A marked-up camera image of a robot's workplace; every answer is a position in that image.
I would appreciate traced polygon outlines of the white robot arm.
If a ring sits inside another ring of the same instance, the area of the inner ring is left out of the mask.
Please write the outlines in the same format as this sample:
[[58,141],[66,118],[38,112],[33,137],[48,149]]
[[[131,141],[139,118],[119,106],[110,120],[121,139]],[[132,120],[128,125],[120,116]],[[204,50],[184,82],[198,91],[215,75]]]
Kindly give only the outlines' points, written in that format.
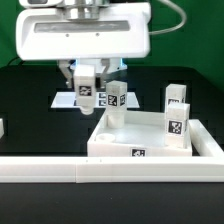
[[143,58],[150,51],[146,3],[110,0],[19,0],[24,10],[16,21],[16,51],[25,61],[56,60],[67,86],[72,60],[98,63],[98,73],[122,58]]

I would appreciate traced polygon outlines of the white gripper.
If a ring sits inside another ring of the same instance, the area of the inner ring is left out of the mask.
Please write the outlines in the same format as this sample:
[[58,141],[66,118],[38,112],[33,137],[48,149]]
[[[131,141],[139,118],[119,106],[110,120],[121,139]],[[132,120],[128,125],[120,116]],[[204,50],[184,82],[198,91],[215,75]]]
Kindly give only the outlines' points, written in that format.
[[[16,50],[23,60],[59,60],[72,87],[70,59],[142,58],[150,51],[147,2],[24,2],[16,21]],[[110,67],[102,59],[96,87]]]

